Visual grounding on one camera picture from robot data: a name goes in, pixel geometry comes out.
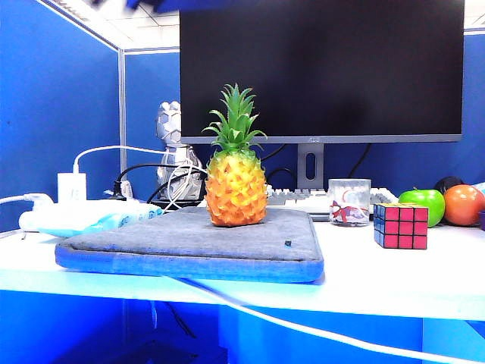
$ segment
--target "glass cup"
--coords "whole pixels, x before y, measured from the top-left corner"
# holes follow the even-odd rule
[[[369,224],[371,180],[338,178],[328,180],[330,222],[340,226]]]

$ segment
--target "keyboard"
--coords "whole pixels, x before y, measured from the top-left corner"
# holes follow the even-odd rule
[[[386,188],[371,188],[371,212],[375,203],[397,202]],[[330,200],[323,189],[273,190],[268,187],[268,208],[294,209],[307,212],[313,221],[328,221],[330,214]]]

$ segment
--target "artificial pineapple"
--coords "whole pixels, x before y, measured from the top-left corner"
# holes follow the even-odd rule
[[[249,95],[250,92],[251,89],[239,92],[237,83],[226,85],[221,101],[227,107],[227,116],[211,110],[220,121],[203,130],[214,131],[217,138],[212,144],[222,148],[208,164],[205,185],[207,210],[217,226],[257,224],[266,216],[266,180],[261,161],[249,148],[251,139],[264,133],[250,130],[258,117],[251,116],[255,95]]]

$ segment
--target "ceiling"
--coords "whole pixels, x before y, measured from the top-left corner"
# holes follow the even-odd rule
[[[46,0],[80,20],[88,28],[122,49],[178,47],[178,12],[157,14],[150,5],[141,4],[135,11],[127,0]],[[485,1],[465,0],[465,29],[485,30]]]

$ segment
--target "rubik's cube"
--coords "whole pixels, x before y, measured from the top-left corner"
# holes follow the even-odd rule
[[[412,203],[374,205],[374,239],[383,248],[426,249],[427,207]]]

